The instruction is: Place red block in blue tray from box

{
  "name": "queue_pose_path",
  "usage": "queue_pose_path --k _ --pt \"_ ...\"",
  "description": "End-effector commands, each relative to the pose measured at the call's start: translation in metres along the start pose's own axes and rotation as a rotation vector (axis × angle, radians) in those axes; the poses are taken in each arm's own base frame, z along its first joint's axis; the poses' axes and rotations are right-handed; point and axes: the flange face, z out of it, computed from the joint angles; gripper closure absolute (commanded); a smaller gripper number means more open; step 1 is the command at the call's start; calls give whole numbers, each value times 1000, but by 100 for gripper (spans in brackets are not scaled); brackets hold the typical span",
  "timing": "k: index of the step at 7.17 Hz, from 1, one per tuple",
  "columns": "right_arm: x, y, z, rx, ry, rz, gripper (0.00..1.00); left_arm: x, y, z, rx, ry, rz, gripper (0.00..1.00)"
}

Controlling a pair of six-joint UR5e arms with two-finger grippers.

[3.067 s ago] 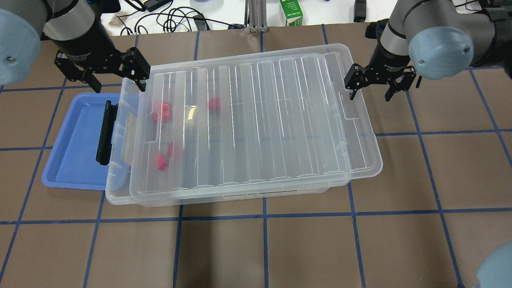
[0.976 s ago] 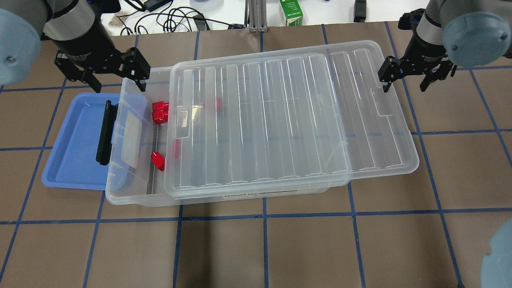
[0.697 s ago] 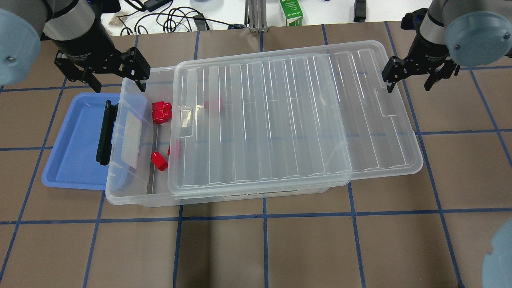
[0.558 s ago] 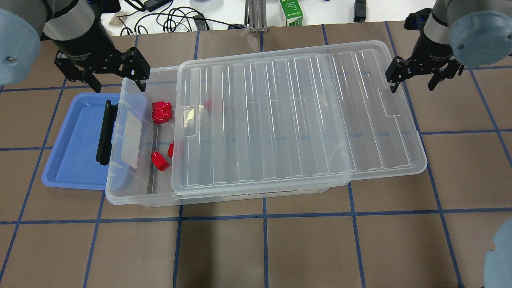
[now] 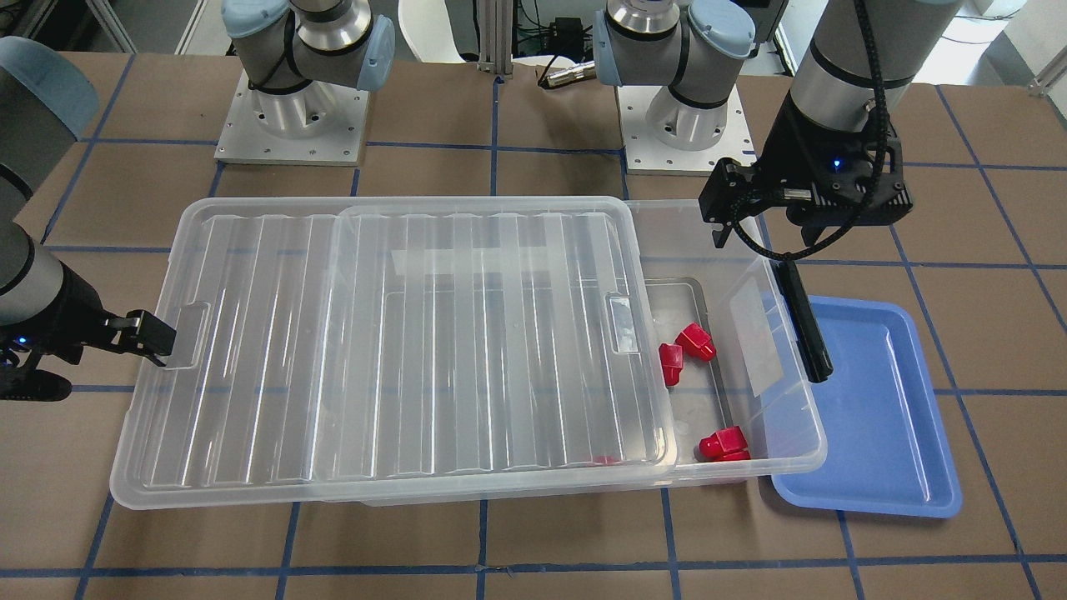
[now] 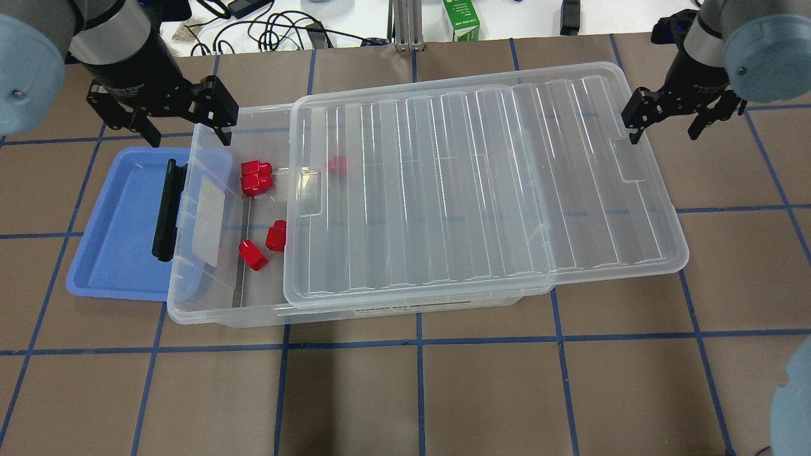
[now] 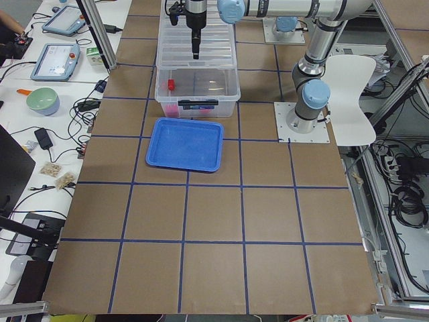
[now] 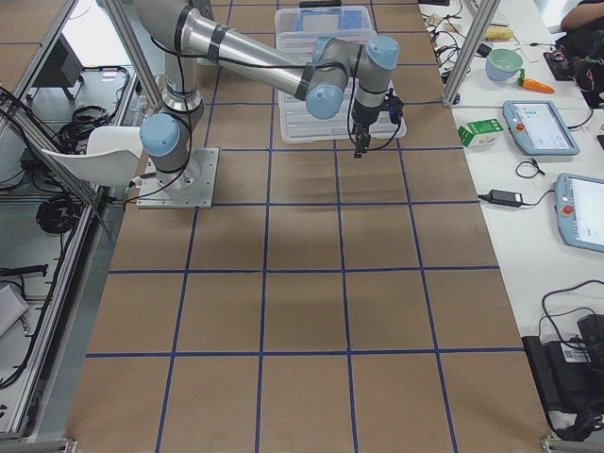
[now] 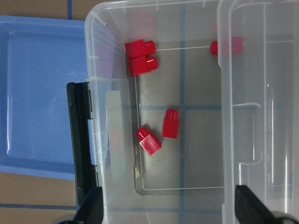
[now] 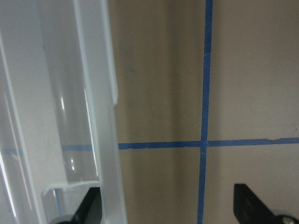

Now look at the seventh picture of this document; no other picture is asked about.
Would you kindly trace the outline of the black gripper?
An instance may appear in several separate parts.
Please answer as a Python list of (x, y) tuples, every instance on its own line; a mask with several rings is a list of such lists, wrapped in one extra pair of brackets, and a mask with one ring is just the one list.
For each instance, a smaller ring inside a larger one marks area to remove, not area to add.
[(206, 0), (185, 0), (186, 25), (192, 30), (192, 55), (200, 55), (201, 30), (206, 27)]

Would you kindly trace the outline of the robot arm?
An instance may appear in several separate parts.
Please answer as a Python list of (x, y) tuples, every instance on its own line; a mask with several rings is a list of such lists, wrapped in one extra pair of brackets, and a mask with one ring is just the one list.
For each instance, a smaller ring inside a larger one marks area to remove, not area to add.
[(292, 71), (298, 101), (288, 113), (288, 127), (296, 133), (310, 133), (330, 90), (320, 77), (330, 51), (346, 21), (364, 13), (370, 1), (217, 1), (219, 17), (229, 24), (243, 17), (307, 17), (316, 27), (306, 49)]

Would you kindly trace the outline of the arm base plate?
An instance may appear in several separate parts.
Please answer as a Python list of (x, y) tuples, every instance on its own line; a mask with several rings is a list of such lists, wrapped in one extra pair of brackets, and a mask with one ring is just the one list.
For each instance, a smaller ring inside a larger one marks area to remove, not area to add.
[(295, 103), (275, 102), (274, 114), (281, 143), (329, 144), (326, 120), (322, 112), (317, 119), (303, 120), (296, 115)]
[(265, 43), (303, 46), (308, 29), (297, 17), (263, 18)]

